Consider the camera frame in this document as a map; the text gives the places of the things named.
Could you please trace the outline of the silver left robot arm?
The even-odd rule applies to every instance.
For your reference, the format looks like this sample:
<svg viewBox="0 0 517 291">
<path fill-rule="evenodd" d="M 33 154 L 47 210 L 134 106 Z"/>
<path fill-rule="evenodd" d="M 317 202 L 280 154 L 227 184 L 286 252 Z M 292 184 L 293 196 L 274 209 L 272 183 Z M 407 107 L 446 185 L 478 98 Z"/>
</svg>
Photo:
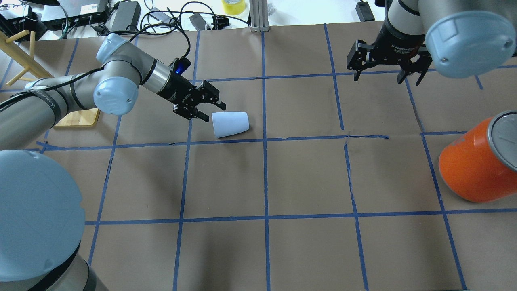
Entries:
<svg viewBox="0 0 517 291">
<path fill-rule="evenodd" d="M 182 73 L 186 57 L 166 65 L 110 34 L 96 55 L 100 68 L 40 78 L 1 104 L 1 282 L 21 291 L 106 291 L 80 256 L 85 210 L 76 181 L 59 163 L 25 147 L 66 115 L 97 108 L 122 116 L 144 87 L 173 104 L 173 112 L 205 122 L 197 106 L 227 106 L 208 81 Z"/>
</svg>

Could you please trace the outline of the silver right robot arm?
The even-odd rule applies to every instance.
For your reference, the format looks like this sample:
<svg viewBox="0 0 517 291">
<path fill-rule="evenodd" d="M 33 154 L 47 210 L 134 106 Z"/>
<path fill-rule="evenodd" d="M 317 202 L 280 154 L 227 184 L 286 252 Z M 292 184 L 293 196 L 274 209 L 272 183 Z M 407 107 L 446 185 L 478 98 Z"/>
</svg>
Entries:
<svg viewBox="0 0 517 291">
<path fill-rule="evenodd" d="M 373 44 L 358 39 L 347 68 L 358 80 L 378 65 L 399 65 L 397 82 L 431 65 L 447 78 L 485 74 L 516 57 L 515 0 L 377 0 L 385 19 Z"/>
</svg>

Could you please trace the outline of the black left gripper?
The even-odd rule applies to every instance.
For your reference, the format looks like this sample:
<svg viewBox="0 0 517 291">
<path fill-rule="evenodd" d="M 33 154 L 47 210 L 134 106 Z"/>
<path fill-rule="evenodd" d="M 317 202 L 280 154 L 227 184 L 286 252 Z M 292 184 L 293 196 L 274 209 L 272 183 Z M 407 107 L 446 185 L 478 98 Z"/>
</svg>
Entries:
<svg viewBox="0 0 517 291">
<path fill-rule="evenodd" d="M 157 95 L 174 104 L 173 112 L 188 120 L 199 118 L 209 122 L 209 116 L 197 109 L 199 104 L 213 104 L 222 111 L 227 110 L 227 105 L 220 101 L 220 91 L 211 83 L 203 80 L 199 86 L 195 86 L 175 72 Z"/>
</svg>

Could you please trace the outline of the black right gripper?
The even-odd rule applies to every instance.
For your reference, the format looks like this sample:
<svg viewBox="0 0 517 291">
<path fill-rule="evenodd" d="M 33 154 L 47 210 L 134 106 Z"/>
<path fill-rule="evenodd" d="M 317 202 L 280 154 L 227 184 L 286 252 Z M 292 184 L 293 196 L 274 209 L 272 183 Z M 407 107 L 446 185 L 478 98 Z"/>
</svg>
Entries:
<svg viewBox="0 0 517 291">
<path fill-rule="evenodd" d="M 362 39 L 355 41 L 347 55 L 347 68 L 354 72 L 354 81 L 358 81 L 364 70 L 378 65 L 399 65 L 397 82 L 419 73 L 415 83 L 419 86 L 432 63 L 424 40 L 423 34 L 403 33 L 385 20 L 373 44 Z"/>
</svg>

